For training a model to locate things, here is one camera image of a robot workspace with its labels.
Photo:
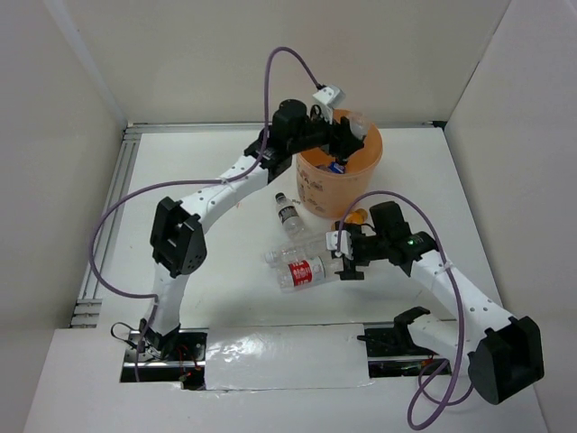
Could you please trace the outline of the Pocari Sweat blue label bottle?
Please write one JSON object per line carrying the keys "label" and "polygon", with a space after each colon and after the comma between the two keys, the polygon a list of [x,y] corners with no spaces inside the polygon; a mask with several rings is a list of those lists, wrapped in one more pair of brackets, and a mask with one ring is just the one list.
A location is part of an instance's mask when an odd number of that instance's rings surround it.
{"label": "Pocari Sweat blue label bottle", "polygon": [[348,175],[355,173],[354,166],[349,161],[332,159],[316,165],[318,170],[335,175]]}

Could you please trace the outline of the red label bottle red cap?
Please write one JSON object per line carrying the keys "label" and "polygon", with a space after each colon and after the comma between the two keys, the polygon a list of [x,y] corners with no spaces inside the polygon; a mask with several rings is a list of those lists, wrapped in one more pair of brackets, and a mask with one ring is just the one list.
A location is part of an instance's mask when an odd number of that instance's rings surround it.
{"label": "red label bottle red cap", "polygon": [[283,264],[277,269],[277,283],[282,292],[290,293],[340,279],[343,261],[330,253]]}

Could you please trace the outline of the black label bottle black cap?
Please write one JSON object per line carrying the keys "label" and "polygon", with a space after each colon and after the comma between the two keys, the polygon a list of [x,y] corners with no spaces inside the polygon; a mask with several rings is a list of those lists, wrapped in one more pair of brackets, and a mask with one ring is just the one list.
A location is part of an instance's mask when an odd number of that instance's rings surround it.
{"label": "black label bottle black cap", "polygon": [[341,117],[339,125],[339,151],[336,159],[340,165],[346,166],[351,157],[364,148],[370,122],[364,115],[351,112]]}

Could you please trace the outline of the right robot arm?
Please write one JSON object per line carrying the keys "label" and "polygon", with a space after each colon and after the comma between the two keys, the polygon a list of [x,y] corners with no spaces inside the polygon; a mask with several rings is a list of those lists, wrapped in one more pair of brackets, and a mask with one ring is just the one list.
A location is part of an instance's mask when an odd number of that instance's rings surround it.
{"label": "right robot arm", "polygon": [[429,233],[411,231],[396,202],[375,205],[370,213],[373,235],[337,222],[325,236],[328,251],[343,261],[340,279],[360,281],[362,268],[387,261],[420,283],[455,319],[449,324],[425,308],[398,315],[393,342],[400,352],[412,354],[421,347],[441,355],[493,405],[544,378],[541,332],[532,318],[516,318],[489,298]]}

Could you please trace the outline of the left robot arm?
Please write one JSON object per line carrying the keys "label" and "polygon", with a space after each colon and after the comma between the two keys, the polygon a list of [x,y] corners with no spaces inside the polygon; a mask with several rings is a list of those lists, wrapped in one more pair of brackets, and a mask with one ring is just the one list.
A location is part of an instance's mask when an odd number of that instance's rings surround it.
{"label": "left robot arm", "polygon": [[159,202],[151,230],[153,301],[140,324],[150,354],[166,360],[177,352],[181,302],[189,275],[207,256],[205,236],[211,226],[243,198],[272,183],[297,153],[319,149],[345,165],[363,148],[369,128],[360,115],[335,118],[328,105],[284,100],[266,116],[257,140],[215,183],[178,201]]}

